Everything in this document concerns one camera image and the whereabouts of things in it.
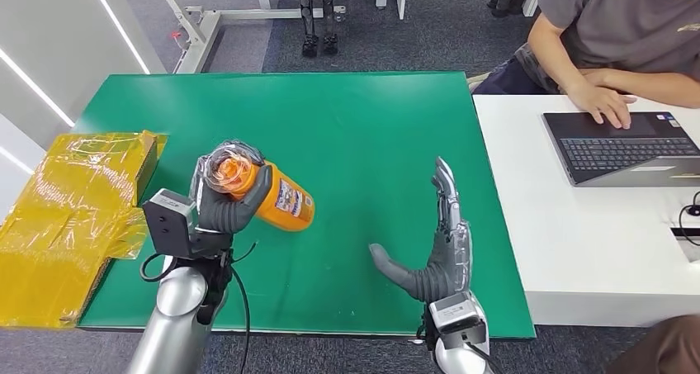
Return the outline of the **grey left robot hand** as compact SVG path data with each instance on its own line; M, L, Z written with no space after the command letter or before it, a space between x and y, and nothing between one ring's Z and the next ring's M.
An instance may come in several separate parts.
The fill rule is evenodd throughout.
M253 185L240 199L217 191L207 181L213 177L214 161L223 158L224 149L246 154L252 164L259 166ZM196 203L200 229L235 234L249 224L272 187L272 167L264 163L264 159L259 149L241 140L226 140L213 152L199 157L192 174L189 197Z

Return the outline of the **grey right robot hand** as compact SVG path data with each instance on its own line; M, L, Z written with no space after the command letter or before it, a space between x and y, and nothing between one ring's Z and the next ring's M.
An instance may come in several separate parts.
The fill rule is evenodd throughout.
M376 269L409 296L426 304L469 292L472 272L470 226L461 217L452 169L441 157L436 157L431 182L437 194L437 226L425 267L408 269L394 261L382 245L369 245Z

